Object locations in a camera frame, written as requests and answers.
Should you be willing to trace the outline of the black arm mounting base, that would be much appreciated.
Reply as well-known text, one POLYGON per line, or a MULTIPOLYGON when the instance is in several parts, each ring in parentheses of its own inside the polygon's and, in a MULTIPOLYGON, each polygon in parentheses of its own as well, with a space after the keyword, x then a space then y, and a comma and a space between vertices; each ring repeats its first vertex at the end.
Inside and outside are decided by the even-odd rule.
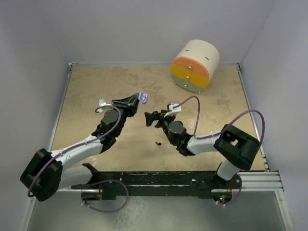
POLYGON ((239 175, 230 181, 222 180, 214 171, 98 171, 91 164, 84 167, 92 174, 86 183, 77 183, 72 189, 99 190, 102 200, 117 196, 169 196, 232 199, 232 192, 241 189, 239 175))

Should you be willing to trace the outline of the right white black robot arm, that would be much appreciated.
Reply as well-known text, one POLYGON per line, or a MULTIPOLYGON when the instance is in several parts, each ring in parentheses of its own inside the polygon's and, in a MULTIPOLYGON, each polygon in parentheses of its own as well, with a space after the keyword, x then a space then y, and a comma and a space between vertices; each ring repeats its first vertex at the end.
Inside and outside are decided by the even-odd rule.
POLYGON ((146 126, 157 121, 156 128, 161 128, 171 145, 183 156, 195 156, 201 153, 219 152, 225 161, 217 168, 214 183, 219 188, 226 188, 234 175, 240 170, 250 170, 261 147, 261 141, 233 125, 225 125, 218 134, 208 138, 195 137, 187 132, 181 121, 161 110, 145 112, 146 126))

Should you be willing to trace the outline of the purple earbud charging case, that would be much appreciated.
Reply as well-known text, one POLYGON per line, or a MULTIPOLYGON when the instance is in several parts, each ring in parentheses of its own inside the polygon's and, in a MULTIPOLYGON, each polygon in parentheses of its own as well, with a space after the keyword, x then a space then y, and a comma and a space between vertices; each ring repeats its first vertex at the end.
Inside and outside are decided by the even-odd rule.
POLYGON ((140 93, 139 93, 139 96, 138 96, 138 100, 139 100, 142 104, 147 104, 147 101, 148 101, 148 94, 147 94, 147 93, 140 92, 140 93))

